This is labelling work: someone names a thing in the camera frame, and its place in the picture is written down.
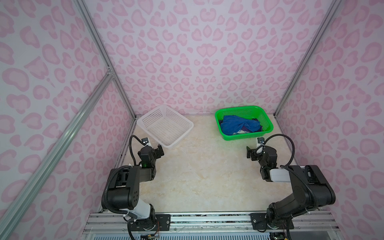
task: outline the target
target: white basket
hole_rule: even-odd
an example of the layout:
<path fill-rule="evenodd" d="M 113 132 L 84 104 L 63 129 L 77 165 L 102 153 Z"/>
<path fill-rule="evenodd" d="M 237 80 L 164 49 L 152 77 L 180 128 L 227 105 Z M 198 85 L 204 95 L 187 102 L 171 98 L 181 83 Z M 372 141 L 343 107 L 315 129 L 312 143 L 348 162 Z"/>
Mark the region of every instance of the white basket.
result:
<path fill-rule="evenodd" d="M 167 105 L 160 105 L 144 114 L 137 124 L 163 147 L 174 147 L 193 128 L 193 122 Z"/>

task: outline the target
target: blue cloth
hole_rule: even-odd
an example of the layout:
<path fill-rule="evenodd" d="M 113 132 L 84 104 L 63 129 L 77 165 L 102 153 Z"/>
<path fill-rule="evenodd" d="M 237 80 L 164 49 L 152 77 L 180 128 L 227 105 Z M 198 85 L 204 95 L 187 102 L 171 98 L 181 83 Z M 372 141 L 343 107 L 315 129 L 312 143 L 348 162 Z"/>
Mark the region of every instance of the blue cloth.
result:
<path fill-rule="evenodd" d="M 260 129 L 260 122 L 249 120 L 238 116 L 224 116 L 223 122 L 220 125 L 221 131 L 225 135 L 233 135 L 238 132 L 242 127 L 246 127 L 251 132 L 256 132 Z"/>

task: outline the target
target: folded clothing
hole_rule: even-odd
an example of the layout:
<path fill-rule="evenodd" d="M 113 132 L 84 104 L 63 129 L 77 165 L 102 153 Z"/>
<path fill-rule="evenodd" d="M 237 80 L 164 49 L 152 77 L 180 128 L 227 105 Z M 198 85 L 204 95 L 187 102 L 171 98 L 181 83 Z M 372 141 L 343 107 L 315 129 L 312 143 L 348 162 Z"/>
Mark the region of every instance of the folded clothing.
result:
<path fill-rule="evenodd" d="M 263 130 L 263 127 L 256 118 L 249 120 L 239 116 L 224 116 L 223 121 L 219 121 L 219 123 L 221 131 L 225 135 L 260 132 Z"/>

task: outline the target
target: pink patterned wall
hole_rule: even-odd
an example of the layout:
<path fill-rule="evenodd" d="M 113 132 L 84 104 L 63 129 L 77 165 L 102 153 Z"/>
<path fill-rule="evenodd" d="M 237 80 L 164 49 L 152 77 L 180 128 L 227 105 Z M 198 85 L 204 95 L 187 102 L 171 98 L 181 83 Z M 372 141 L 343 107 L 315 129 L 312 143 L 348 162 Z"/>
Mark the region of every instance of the pink patterned wall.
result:
<path fill-rule="evenodd" d="M 331 0 L 86 0 L 136 114 L 273 113 Z"/>
<path fill-rule="evenodd" d="M 348 0 L 278 117 L 336 192 L 346 240 L 383 239 L 383 1 Z"/>
<path fill-rule="evenodd" d="M 0 3 L 0 217 L 106 73 L 71 0 Z"/>
<path fill-rule="evenodd" d="M 111 83 L 31 204 L 11 240 L 81 236 L 101 204 L 132 119 Z"/>

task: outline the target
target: green plastic basket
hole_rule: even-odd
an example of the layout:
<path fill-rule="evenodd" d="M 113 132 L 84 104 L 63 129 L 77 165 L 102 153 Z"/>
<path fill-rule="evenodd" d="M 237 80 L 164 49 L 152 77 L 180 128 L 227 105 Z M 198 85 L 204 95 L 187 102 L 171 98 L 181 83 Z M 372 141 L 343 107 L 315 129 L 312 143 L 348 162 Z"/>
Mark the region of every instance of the green plastic basket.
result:
<path fill-rule="evenodd" d="M 246 119 L 257 118 L 260 121 L 260 124 L 263 126 L 262 132 L 251 132 L 237 135 L 225 135 L 220 128 L 219 120 L 223 120 L 224 116 L 235 115 Z M 250 137 L 261 137 L 266 133 L 269 133 L 273 130 L 273 124 L 271 120 L 265 113 L 264 109 L 258 106 L 244 106 L 244 107 L 235 107 L 235 108 L 224 108 L 220 109 L 215 113 L 216 123 L 220 134 L 223 136 L 224 140 L 237 140 Z"/>

